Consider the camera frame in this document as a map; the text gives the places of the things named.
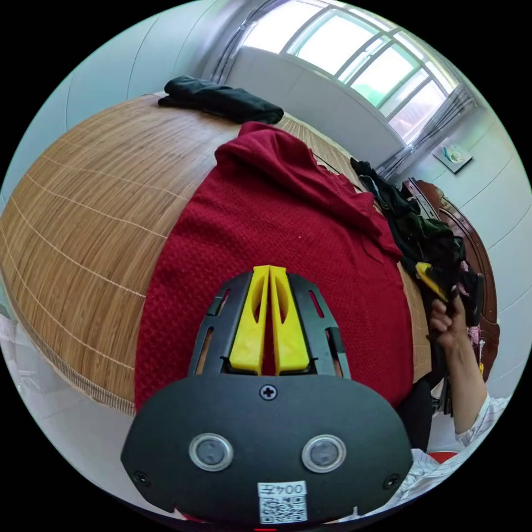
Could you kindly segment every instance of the red knit garment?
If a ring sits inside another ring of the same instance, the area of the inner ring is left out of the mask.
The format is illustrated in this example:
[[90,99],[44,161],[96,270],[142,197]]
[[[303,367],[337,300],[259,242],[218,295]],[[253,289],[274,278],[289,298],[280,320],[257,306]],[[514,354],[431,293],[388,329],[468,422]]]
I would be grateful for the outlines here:
[[200,323],[221,285],[262,264],[318,286],[352,379],[400,403],[413,380],[410,311],[397,269],[401,252],[373,195],[319,166],[299,139],[258,122],[244,124],[215,156],[217,166],[183,210],[150,281],[136,408],[187,376]]

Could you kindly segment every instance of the wooden furniture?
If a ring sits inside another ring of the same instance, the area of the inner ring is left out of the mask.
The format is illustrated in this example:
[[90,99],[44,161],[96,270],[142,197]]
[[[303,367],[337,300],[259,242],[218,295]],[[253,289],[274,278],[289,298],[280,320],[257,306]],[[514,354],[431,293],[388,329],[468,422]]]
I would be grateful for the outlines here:
[[495,280],[486,248],[470,221],[449,199],[443,196],[438,203],[428,199],[434,197],[434,185],[425,183],[425,181],[417,181],[414,178],[404,182],[403,185],[418,200],[423,216],[441,219],[450,226],[456,236],[464,239],[467,261],[476,272],[484,275],[484,304],[480,315],[480,345],[475,354],[478,359],[480,350],[482,350],[483,376],[484,380],[487,380],[497,357],[500,328],[497,324]]

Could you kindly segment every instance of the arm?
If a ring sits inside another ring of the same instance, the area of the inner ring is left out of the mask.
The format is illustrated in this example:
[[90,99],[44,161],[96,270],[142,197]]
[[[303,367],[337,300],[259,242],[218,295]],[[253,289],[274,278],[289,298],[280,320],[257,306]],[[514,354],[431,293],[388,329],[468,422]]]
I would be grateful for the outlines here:
[[456,433],[461,434],[475,423],[488,397],[488,390],[467,336],[462,300],[458,296],[450,304],[455,308],[452,318],[447,316],[441,301],[433,301],[431,326],[441,333],[438,342],[445,350],[449,368],[454,427]]

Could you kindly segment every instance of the curtain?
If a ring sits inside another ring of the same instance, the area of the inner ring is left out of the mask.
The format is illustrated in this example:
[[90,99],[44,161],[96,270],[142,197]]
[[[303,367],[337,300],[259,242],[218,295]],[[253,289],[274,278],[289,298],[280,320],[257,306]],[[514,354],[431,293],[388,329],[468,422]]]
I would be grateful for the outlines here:
[[425,124],[416,139],[390,157],[376,172],[385,181],[389,181],[404,168],[407,159],[417,150],[430,144],[436,136],[442,135],[445,131],[451,131],[452,127],[476,105],[469,89],[463,83],[459,84]]
[[229,40],[229,43],[218,60],[214,72],[209,77],[210,81],[223,85],[231,71],[241,44],[256,26],[257,22],[274,9],[277,9],[279,6],[290,1],[291,0],[265,0],[259,7],[254,9]]

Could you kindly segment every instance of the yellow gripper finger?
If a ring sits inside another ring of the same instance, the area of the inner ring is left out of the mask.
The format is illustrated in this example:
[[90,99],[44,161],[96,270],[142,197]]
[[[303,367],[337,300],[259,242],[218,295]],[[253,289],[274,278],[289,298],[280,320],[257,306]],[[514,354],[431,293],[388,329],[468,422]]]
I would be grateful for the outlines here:
[[447,303],[447,296],[441,291],[440,287],[427,275],[427,270],[430,270],[432,266],[426,262],[418,262],[416,264],[416,272],[419,278],[435,293],[439,298]]
[[305,370],[310,360],[286,268],[270,266],[270,287],[275,373]]
[[[255,266],[248,295],[242,309],[233,347],[229,355],[231,368],[260,375],[264,351],[264,330],[268,307],[269,266]],[[258,318],[255,314],[260,305]]]

